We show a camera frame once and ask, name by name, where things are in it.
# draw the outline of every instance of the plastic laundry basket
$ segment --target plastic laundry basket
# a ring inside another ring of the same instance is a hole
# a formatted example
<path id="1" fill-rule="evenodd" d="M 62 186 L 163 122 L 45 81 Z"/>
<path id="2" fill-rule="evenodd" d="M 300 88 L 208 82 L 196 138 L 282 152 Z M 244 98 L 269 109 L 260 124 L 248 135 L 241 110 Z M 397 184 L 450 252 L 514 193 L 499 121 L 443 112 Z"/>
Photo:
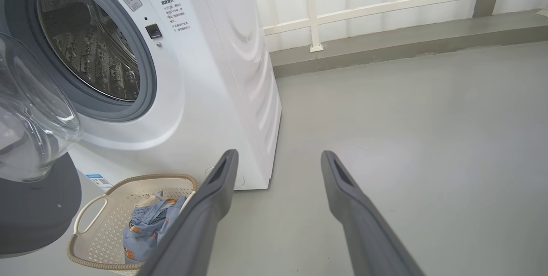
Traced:
<path id="1" fill-rule="evenodd" d="M 135 204 L 145 194 L 164 191 L 164 197 L 179 199 L 188 197 L 183 207 L 198 190 L 196 180 L 188 175 L 146 175 L 119 182 L 106 194 L 90 201 L 76 217 L 74 235 L 67 248 L 70 260 L 84 266 L 110 270 L 122 275 L 135 275 L 140 264 L 125 264 L 123 247 L 124 229 L 131 219 Z M 104 204 L 84 230 L 79 230 L 80 220 L 92 204 L 104 200 Z"/>

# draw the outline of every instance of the front-load washing machine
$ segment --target front-load washing machine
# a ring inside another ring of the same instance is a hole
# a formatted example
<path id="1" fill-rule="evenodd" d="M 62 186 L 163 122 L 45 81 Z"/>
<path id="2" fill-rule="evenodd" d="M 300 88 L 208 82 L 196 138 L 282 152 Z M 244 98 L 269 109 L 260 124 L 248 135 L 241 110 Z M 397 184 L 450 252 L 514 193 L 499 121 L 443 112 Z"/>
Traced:
<path id="1" fill-rule="evenodd" d="M 255 0 L 0 0 L 0 31 L 81 115 L 81 173 L 202 182 L 235 148 L 235 188 L 268 187 L 282 106 Z"/>

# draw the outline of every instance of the blue clothing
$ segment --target blue clothing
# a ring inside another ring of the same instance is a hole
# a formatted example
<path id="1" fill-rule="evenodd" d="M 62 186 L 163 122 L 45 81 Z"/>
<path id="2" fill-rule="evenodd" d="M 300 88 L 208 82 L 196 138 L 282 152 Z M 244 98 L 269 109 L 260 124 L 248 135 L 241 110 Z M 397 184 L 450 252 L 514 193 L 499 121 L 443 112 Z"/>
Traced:
<path id="1" fill-rule="evenodd" d="M 161 198 L 151 206 L 135 208 L 131 221 L 124 230 L 125 263 L 136 264 L 145 261 L 158 243 L 158 231 L 166 221 L 170 203 L 162 198 L 163 192 L 155 194 Z"/>
<path id="2" fill-rule="evenodd" d="M 164 235 L 166 235 L 166 232 L 170 228 L 171 224 L 174 223 L 185 201 L 186 197 L 180 198 L 176 204 L 167 208 L 166 221 L 164 221 L 162 228 L 158 231 L 158 242 L 160 242 Z"/>

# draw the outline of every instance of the barcode sticker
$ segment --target barcode sticker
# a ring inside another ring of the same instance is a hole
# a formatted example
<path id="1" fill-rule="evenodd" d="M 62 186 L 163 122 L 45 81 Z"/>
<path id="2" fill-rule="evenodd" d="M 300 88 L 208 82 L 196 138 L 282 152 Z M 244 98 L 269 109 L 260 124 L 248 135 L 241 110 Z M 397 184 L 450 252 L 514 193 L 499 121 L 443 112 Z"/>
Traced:
<path id="1" fill-rule="evenodd" d="M 109 183 L 104 177 L 101 175 L 86 175 L 88 179 L 92 180 L 93 183 L 95 183 L 99 188 L 101 188 L 104 192 L 107 190 L 110 190 L 112 188 L 112 184 Z"/>

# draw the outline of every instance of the concrete floor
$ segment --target concrete floor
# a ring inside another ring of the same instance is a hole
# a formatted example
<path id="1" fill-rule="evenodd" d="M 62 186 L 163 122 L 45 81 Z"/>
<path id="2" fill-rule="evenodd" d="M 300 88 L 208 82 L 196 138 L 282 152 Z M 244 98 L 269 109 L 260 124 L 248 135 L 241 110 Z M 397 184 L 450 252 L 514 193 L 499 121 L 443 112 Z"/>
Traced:
<path id="1" fill-rule="evenodd" d="M 320 173 L 335 151 L 425 274 L 548 274 L 548 42 L 278 80 L 268 190 L 236 192 L 208 276 L 352 275 Z M 101 190 L 82 179 L 83 202 Z M 107 276 L 67 232 L 0 274 Z"/>

